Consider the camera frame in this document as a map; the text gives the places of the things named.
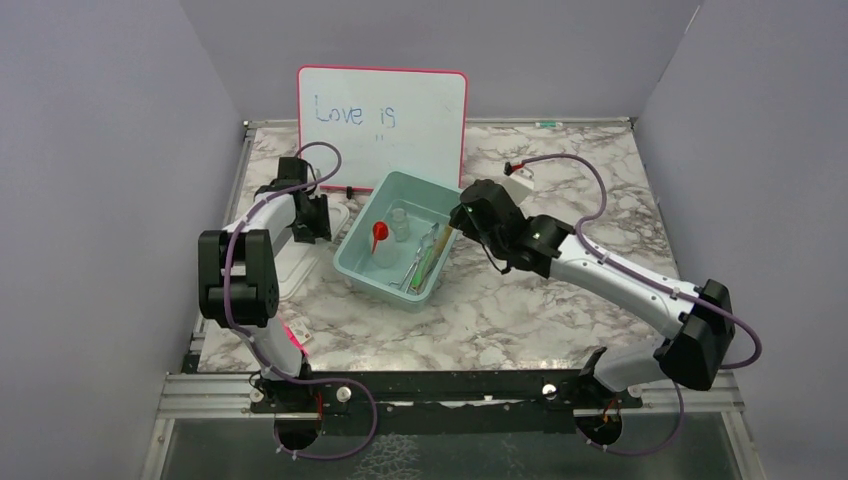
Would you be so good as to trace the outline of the white bin lid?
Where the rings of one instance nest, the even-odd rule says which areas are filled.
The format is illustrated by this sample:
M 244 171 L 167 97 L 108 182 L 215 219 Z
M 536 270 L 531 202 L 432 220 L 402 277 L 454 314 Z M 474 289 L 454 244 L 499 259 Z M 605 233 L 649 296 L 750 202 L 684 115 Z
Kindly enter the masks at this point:
M 296 293 L 317 265 L 320 257 L 329 250 L 331 242 L 340 238 L 342 227 L 350 218 L 350 211 L 345 205 L 330 201 L 328 206 L 331 227 L 330 241 L 319 239 L 315 244 L 309 244 L 288 239 L 275 255 L 274 261 L 281 302 L 290 299 Z

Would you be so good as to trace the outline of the brown test tube brush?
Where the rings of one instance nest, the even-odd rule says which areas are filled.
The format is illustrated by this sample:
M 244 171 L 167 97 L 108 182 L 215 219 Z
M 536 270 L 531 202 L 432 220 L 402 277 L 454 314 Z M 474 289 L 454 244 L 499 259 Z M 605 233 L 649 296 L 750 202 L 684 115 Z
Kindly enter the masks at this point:
M 430 247 L 425 257 L 424 265 L 426 267 L 430 267 L 438 263 L 453 233 L 454 229 L 450 225 L 447 225 L 436 236 L 433 245 Z

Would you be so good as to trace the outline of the metal crucible tongs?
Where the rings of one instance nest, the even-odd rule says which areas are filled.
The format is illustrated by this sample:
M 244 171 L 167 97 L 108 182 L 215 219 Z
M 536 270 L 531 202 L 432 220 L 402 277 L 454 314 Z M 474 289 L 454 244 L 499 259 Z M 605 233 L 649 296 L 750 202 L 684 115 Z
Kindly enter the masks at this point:
M 440 229 L 440 224 L 438 222 L 434 223 L 424 235 L 422 235 L 419 239 L 418 247 L 415 251 L 413 260 L 409 267 L 407 268 L 404 276 L 400 281 L 391 281 L 388 283 L 390 287 L 396 288 L 401 291 L 407 291 L 410 288 L 412 278 L 414 273 L 416 272 L 419 264 L 421 263 L 423 257 L 425 256 L 426 251 L 433 245 L 435 242 L 436 234 Z

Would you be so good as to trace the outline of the red cap wash bottle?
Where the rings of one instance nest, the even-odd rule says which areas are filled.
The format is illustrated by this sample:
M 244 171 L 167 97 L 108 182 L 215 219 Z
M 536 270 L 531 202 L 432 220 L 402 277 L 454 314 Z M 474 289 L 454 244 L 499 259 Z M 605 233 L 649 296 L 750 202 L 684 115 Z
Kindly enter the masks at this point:
M 372 262 L 379 268 L 392 267 L 399 258 L 399 247 L 393 231 L 384 221 L 377 221 L 371 228 L 370 254 Z

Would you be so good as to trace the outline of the teal plastic bin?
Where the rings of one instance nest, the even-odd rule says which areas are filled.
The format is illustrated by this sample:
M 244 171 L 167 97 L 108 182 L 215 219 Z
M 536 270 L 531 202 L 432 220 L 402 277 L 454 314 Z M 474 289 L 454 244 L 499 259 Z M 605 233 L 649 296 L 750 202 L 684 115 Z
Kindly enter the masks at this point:
M 460 189 L 400 171 L 373 190 L 334 256 L 360 291 L 417 313 L 426 306 L 457 234 L 449 214 Z

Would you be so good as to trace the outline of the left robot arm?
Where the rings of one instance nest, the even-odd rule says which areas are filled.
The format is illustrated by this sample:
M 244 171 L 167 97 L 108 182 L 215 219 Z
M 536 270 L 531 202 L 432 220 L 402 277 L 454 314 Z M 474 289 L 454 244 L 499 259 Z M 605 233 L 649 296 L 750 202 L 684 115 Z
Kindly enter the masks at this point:
M 274 244 L 287 236 L 307 245 L 332 239 L 327 196 L 304 159 L 282 157 L 277 176 L 260 187 L 250 209 L 230 225 L 198 239 L 199 310 L 235 333 L 260 365 L 260 377 L 278 381 L 276 396 L 298 411 L 313 401 L 314 384 L 303 351 L 276 318 L 280 290 Z

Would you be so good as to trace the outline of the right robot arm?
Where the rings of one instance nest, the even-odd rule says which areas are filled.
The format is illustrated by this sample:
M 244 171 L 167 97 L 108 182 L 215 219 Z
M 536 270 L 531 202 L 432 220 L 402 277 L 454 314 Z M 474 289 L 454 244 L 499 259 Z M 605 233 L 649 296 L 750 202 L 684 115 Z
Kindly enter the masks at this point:
M 595 255 L 574 227 L 549 215 L 525 216 L 507 190 L 477 180 L 459 196 L 449 224 L 483 245 L 507 270 L 527 271 L 585 289 L 630 312 L 658 338 L 594 352 L 577 380 L 579 398 L 600 407 L 616 393 L 669 379 L 707 391 L 735 336 L 728 288 L 665 278 L 622 257 Z

